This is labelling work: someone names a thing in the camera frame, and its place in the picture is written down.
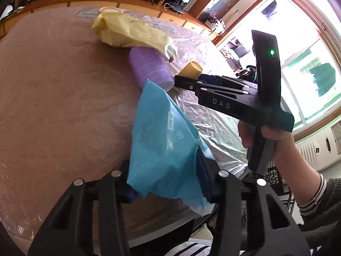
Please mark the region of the right forearm striped sleeve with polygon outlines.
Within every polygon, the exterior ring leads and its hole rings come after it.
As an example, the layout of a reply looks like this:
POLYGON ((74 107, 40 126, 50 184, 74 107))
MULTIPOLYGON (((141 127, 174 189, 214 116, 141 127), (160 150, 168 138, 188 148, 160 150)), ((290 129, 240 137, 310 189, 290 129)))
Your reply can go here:
POLYGON ((303 158, 292 134, 276 138, 273 161, 294 194, 313 255, 340 255, 340 178, 324 179, 303 158))

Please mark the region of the right hand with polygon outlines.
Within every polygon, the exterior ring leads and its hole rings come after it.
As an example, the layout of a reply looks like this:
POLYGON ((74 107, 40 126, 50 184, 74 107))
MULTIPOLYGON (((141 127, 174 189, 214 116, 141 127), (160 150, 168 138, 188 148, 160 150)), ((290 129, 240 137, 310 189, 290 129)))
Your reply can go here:
MULTIPOLYGON (((243 121, 238 122, 239 137, 244 148, 249 148, 253 144, 253 136, 247 124, 243 121)), ((267 125, 261 127, 262 136, 266 139, 276 141, 276 148, 272 155, 272 162, 277 164, 282 155, 290 148, 295 148, 294 136, 291 132, 273 129, 267 125)))

